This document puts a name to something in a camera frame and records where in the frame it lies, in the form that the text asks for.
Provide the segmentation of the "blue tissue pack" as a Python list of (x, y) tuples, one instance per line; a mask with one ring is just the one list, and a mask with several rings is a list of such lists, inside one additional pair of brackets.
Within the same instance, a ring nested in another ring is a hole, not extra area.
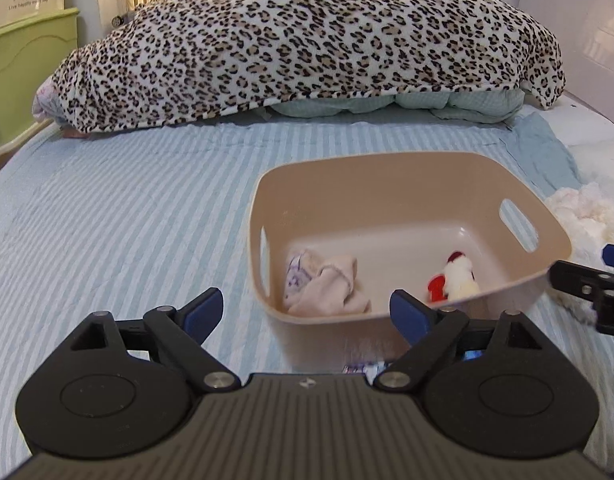
[(478, 359), (482, 356), (482, 350), (467, 350), (462, 356), (463, 361), (471, 361)]

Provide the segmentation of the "beige plastic storage basket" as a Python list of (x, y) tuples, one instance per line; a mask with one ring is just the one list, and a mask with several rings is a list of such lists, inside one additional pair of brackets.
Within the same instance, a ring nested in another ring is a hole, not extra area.
[[(286, 267), (303, 249), (357, 261), (359, 315), (299, 318), (282, 305)], [(258, 181), (249, 216), (253, 287), (286, 363), (300, 372), (392, 361), (407, 344), (389, 318), (402, 289), (420, 300), (448, 257), (473, 263), (473, 318), (529, 311), (546, 272), (572, 252), (561, 224), (512, 172), (475, 153), (411, 152), (295, 162)]]

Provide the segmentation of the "leopard print blanket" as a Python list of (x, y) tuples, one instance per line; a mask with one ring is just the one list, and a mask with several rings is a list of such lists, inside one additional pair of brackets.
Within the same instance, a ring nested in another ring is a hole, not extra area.
[(514, 92), (550, 107), (556, 37), (502, 0), (152, 0), (38, 88), (37, 119), (83, 134), (302, 100)]

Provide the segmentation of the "pink fuzzy sock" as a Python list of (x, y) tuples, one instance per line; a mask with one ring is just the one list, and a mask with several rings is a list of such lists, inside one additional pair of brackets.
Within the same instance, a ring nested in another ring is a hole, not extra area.
[(356, 288), (357, 259), (350, 255), (321, 258), (310, 249), (287, 259), (283, 309), (298, 318), (365, 314), (370, 300)]

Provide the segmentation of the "green storage cabinet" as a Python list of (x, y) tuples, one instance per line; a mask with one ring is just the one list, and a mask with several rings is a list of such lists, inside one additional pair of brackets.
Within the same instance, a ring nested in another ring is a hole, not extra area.
[(0, 153), (34, 125), (36, 90), (77, 48), (78, 14), (71, 8), (0, 27)]

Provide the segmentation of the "small black cartoon box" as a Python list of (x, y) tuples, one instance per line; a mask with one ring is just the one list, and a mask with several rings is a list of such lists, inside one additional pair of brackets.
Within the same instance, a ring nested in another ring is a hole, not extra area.
[(343, 367), (344, 374), (363, 374), (375, 376), (385, 368), (384, 362), (347, 364)]

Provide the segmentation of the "white red plush toy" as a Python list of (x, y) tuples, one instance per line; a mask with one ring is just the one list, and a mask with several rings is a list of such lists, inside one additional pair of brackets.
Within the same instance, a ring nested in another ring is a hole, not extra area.
[(480, 293), (473, 272), (473, 263), (463, 252), (452, 252), (444, 270), (427, 284), (427, 300), (431, 304), (441, 301), (456, 301)]

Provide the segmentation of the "white fluffy plush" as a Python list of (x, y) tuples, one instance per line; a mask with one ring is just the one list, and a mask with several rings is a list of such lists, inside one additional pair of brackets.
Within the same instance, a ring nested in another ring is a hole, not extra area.
[[(603, 194), (599, 185), (589, 183), (581, 188), (560, 188), (546, 199), (546, 206), (572, 244), (572, 255), (564, 261), (614, 274), (614, 268), (602, 260), (603, 248), (614, 244), (614, 201)], [(596, 312), (591, 301), (557, 292), (552, 287), (550, 296), (578, 322), (595, 325)]]

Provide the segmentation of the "striped light blue bedsheet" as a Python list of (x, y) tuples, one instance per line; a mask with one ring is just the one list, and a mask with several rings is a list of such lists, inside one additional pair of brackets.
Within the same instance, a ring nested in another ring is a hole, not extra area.
[(71, 140), (47, 129), (0, 172), (0, 477), (27, 459), (22, 385), (90, 312), (140, 318), (218, 287), (207, 350), (241, 376), (286, 362), (249, 286), (249, 207), (268, 169), (374, 152), (466, 151), (550, 193), (513, 148), (519, 128), (421, 114), (219, 122)]

